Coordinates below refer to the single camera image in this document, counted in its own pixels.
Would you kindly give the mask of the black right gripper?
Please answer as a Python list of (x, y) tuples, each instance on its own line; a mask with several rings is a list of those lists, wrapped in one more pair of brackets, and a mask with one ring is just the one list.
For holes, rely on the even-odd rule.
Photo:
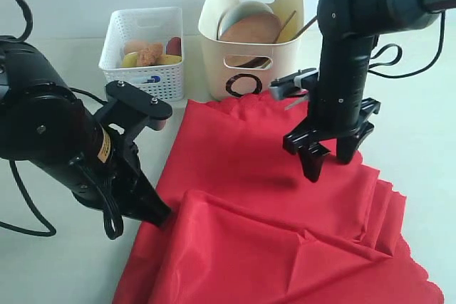
[(341, 164), (349, 164), (363, 141), (375, 126), (369, 122), (372, 114), (380, 112), (380, 102), (366, 98), (355, 109), (354, 122), (344, 122), (341, 116), (331, 118), (317, 117), (309, 112), (290, 133), (283, 137), (283, 148), (297, 153), (304, 176), (310, 182), (319, 180), (323, 162), (331, 151), (319, 142), (336, 140), (336, 158)]

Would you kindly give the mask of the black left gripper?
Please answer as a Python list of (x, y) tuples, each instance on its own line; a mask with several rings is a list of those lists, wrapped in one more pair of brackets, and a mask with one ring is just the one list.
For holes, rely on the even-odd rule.
[(121, 136), (102, 136), (95, 147), (71, 159), (72, 192), (82, 205), (106, 211), (109, 201), (115, 215), (161, 227), (171, 208), (160, 198), (143, 174), (135, 143)]

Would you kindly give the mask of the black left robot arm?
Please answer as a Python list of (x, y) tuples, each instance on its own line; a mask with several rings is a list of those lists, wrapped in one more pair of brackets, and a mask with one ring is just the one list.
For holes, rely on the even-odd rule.
[(82, 205), (162, 225), (170, 207), (140, 166), (135, 138), (161, 130), (171, 106), (125, 81), (105, 87), (91, 113), (48, 59), (28, 43), (1, 43), (1, 157), (29, 161)]

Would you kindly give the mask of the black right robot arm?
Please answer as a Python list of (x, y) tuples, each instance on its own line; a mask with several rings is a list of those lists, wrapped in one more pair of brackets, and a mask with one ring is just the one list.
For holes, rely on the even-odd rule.
[(372, 72), (378, 37), (420, 30), (455, 7), (455, 0), (319, 0), (316, 19), (323, 36), (318, 69), (300, 70), (274, 80), (278, 100), (305, 96), (306, 118), (283, 139), (284, 149), (299, 156), (305, 177), (316, 182), (328, 149), (336, 141), (336, 156), (348, 164), (373, 131), (369, 117), (380, 103), (364, 98)]

